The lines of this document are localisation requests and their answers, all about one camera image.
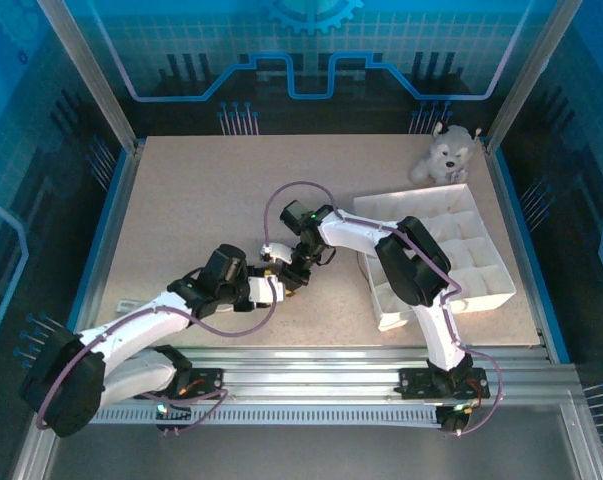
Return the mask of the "blue table side trim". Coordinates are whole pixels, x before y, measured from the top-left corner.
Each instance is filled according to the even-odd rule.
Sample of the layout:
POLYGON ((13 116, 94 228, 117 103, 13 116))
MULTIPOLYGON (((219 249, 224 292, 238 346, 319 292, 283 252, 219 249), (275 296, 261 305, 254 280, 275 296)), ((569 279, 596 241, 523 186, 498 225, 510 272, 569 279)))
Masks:
POLYGON ((121 154, 118 160, 66 322, 72 333, 91 328, 97 320, 138 161, 132 154, 121 154))
POLYGON ((532 237, 501 149, 488 156, 488 169, 499 200, 532 316, 541 332, 553 363, 570 364, 572 359, 563 338, 550 294, 536 255, 532 237))

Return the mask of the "grey metal panel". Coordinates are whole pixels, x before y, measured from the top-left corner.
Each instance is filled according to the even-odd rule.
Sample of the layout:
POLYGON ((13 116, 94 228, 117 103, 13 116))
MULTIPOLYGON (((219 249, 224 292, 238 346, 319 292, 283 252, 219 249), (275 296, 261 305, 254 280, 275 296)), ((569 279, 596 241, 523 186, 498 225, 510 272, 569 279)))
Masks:
POLYGON ((9 480, 603 480, 603 448, 573 407, 500 408, 463 437, 397 426, 90 426, 22 449, 9 480))

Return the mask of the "grey white plush husky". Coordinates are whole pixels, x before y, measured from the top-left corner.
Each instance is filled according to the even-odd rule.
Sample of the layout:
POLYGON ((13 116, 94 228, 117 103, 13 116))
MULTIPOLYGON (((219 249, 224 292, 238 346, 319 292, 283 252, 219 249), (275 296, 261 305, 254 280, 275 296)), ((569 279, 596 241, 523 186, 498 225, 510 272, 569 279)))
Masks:
POLYGON ((481 128, 470 132, 459 125, 445 127, 437 122, 427 153, 410 171, 410 181, 421 185, 432 180, 435 186, 465 183, 481 133, 481 128))

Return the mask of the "aluminium frame rail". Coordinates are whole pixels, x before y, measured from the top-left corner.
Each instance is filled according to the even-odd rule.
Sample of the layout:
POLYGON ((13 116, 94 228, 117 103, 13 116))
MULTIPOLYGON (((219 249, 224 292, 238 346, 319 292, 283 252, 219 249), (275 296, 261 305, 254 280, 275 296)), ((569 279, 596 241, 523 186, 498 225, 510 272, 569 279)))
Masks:
MULTIPOLYGON (((396 405, 402 368, 426 364, 423 348, 185 348, 198 368, 220 368, 233 404, 396 405)), ((541 347, 488 348, 474 356, 492 399, 504 406, 556 406, 583 397, 576 368, 551 362, 541 347)))

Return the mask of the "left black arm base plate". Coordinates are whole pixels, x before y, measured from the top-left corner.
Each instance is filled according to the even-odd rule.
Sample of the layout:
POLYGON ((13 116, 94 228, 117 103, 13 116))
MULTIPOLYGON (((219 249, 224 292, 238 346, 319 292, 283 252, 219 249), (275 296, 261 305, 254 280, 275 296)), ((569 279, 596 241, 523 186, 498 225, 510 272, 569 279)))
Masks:
POLYGON ((191 400, 200 397, 215 399, 223 386, 223 370, 218 368, 192 368, 179 372, 174 387, 174 397, 191 400))

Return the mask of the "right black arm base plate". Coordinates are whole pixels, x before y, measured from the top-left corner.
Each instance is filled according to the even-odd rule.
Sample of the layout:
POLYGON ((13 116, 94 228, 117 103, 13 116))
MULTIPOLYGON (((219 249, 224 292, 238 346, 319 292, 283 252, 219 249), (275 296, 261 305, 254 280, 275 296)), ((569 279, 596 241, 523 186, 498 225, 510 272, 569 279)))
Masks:
POLYGON ((481 368, 471 368, 459 378, 449 372, 430 368, 400 369, 398 385, 394 391, 404 400, 472 400, 491 397, 486 372, 481 368))

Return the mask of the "aluminium frame post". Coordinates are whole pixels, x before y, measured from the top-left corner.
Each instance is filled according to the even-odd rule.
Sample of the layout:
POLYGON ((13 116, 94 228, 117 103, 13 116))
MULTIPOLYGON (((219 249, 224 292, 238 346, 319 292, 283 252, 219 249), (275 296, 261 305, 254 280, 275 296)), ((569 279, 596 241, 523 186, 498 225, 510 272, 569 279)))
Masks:
POLYGON ((487 134, 485 150, 489 156, 500 147, 582 2, 557 0, 487 134))
POLYGON ((65 1, 37 0, 37 3, 121 147, 127 154, 135 154, 137 137, 65 1))

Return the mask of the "black LED connector module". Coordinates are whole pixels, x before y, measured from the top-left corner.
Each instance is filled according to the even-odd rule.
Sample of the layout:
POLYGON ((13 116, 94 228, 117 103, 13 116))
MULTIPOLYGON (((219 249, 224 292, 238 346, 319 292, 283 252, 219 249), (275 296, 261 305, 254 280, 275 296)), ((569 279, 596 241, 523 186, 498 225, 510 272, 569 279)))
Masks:
POLYGON ((445 434, 460 437, 469 424, 472 412, 471 405, 438 406, 436 419, 439 430, 445 434))
POLYGON ((164 437, 168 435, 179 435, 192 419, 192 410, 187 406, 179 406, 160 402, 156 405, 155 420, 156 427, 164 437))

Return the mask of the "white compartment organizer box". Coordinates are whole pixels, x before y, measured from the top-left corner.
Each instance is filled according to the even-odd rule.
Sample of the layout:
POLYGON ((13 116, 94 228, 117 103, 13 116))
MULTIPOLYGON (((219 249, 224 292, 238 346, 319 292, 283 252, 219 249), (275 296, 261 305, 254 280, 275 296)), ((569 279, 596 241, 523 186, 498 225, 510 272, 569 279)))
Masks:
POLYGON ((501 307, 516 293, 512 277, 492 241, 466 184, 358 197, 354 212, 379 221, 421 221, 451 263, 450 277, 462 291, 450 300, 452 313, 501 307))

